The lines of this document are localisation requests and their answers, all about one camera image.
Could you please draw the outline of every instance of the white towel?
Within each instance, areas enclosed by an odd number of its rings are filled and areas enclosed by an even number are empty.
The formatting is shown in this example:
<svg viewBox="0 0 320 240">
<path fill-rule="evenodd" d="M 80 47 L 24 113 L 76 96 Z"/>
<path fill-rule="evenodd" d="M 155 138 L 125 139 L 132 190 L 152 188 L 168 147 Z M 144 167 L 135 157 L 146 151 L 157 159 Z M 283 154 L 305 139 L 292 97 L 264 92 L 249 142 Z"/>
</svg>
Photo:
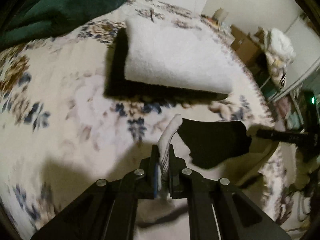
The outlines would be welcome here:
<svg viewBox="0 0 320 240">
<path fill-rule="evenodd" d="M 129 52 L 125 79 L 147 84 L 229 94 L 231 68 L 208 32 L 153 23 L 143 17 L 126 21 Z"/>
</svg>

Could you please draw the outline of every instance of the silver rivet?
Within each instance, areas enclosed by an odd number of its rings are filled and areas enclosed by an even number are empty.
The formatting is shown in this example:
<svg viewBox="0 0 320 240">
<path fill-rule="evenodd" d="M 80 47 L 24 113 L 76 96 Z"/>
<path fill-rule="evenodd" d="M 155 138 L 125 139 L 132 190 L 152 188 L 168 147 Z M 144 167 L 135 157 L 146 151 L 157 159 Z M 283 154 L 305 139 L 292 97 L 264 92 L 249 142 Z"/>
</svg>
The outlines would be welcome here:
<svg viewBox="0 0 320 240">
<path fill-rule="evenodd" d="M 144 170 L 143 169 L 137 169 L 134 171 L 134 174 L 136 174 L 137 176 L 142 176 L 144 174 Z"/>
<path fill-rule="evenodd" d="M 220 183 L 221 183 L 222 185 L 227 186 L 227 185 L 230 184 L 230 180 L 228 180 L 228 179 L 226 179 L 226 178 L 222 178 L 222 179 L 220 179 Z"/>
<path fill-rule="evenodd" d="M 103 187 L 107 184 L 107 181 L 105 179 L 99 179 L 96 184 L 99 187 Z"/>
<path fill-rule="evenodd" d="M 192 173 L 192 170 L 190 170 L 190 169 L 188 169 L 188 168 L 184 168 L 184 169 L 182 170 L 182 173 L 183 173 L 184 175 L 190 175 L 190 174 Z"/>
</svg>

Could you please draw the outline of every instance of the floral bedsheet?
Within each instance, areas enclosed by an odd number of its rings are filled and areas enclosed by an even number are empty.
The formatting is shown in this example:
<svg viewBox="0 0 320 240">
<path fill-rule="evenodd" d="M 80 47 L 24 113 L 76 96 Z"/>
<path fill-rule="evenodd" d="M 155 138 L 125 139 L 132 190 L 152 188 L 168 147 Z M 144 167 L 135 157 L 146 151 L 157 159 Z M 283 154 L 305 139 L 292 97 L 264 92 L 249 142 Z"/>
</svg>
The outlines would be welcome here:
<svg viewBox="0 0 320 240">
<path fill-rule="evenodd" d="M 128 0 L 63 37 L 0 53 L 0 200 L 22 239 L 95 180 L 112 181 L 137 168 L 176 113 L 208 122 L 241 120 L 247 127 L 273 125 L 252 74 L 213 30 L 221 56 L 238 71 L 228 98 L 106 96 L 114 39 L 134 15 L 210 28 L 182 8 Z"/>
</svg>

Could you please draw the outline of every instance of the cardboard box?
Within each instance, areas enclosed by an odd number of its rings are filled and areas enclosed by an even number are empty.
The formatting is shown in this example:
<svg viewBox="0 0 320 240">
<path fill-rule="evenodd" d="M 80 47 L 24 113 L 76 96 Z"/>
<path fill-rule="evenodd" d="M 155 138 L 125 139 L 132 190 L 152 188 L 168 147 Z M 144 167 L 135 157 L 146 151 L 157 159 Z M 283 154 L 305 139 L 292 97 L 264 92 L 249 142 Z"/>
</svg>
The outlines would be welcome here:
<svg viewBox="0 0 320 240">
<path fill-rule="evenodd" d="M 258 45 L 251 41 L 244 32 L 234 25 L 231 25 L 231 34 L 235 38 L 235 41 L 231 44 L 231 48 L 236 52 L 244 64 L 250 66 L 255 62 L 255 59 L 263 53 L 262 50 Z"/>
</svg>

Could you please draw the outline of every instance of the dark green cushion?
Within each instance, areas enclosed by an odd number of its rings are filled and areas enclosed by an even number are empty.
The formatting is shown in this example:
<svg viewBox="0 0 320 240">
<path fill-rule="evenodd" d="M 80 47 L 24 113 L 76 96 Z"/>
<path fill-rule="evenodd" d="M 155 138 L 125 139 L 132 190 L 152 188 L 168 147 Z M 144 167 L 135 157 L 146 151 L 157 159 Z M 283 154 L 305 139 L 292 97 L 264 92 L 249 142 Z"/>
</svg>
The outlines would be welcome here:
<svg viewBox="0 0 320 240">
<path fill-rule="evenodd" d="M 0 38 L 0 48 L 68 33 L 127 0 L 28 0 Z"/>
</svg>

